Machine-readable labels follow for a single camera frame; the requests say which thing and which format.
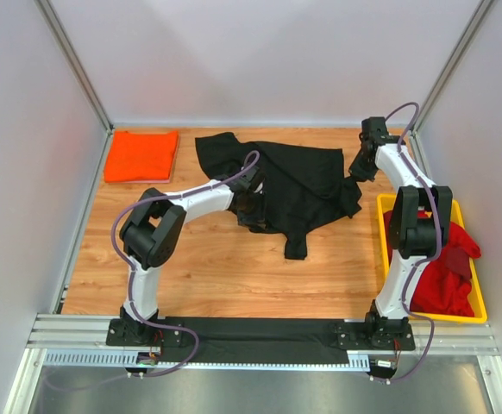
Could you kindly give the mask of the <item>black t-shirt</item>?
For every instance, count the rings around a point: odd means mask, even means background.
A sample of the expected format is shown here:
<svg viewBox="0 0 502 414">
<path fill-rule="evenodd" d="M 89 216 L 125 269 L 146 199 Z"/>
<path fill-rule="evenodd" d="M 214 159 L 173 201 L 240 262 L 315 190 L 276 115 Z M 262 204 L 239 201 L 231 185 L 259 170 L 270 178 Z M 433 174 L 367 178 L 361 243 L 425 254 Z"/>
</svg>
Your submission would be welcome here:
<svg viewBox="0 0 502 414">
<path fill-rule="evenodd" d="M 306 236 L 312 230 L 361 210 L 361 190 L 352 177 L 344 175 L 340 148 L 240 142 L 231 132 L 198 137 L 195 148 L 199 165 L 210 179 L 235 174 L 250 152 L 260 153 L 257 166 L 265 174 L 264 223 L 249 216 L 239 216 L 238 223 L 251 232 L 284 235 L 289 260 L 306 258 Z"/>
</svg>

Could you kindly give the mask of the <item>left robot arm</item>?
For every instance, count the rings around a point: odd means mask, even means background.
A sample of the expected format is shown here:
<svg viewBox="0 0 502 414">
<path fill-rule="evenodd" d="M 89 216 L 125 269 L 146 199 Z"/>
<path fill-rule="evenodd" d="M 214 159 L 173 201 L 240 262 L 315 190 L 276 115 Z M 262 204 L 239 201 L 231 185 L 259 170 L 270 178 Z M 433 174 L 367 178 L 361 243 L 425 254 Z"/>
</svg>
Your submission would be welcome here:
<svg viewBox="0 0 502 414">
<path fill-rule="evenodd" d="M 122 257 L 129 264 L 127 297 L 120 316 L 138 323 L 157 317 L 161 268 L 173 255 L 185 224 L 225 210 L 248 219 L 251 225 L 262 223 L 264 180 L 265 174 L 254 166 L 187 191 L 145 190 L 119 233 Z"/>
</svg>

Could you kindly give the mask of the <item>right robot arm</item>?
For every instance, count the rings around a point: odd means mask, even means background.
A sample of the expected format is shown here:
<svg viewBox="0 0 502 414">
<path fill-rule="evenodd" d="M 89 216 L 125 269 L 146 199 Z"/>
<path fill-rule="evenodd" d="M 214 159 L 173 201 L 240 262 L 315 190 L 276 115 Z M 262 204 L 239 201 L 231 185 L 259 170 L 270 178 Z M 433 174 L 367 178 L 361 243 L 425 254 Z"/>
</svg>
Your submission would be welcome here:
<svg viewBox="0 0 502 414">
<path fill-rule="evenodd" d="M 363 120 L 359 139 L 351 177 L 373 181 L 382 171 L 396 191 L 388 233 L 392 261 L 375 309 L 380 317 L 401 320 L 411 315 L 409 303 L 424 269 L 448 241 L 453 194 L 421 171 L 404 138 L 388 132 L 384 117 Z"/>
</svg>

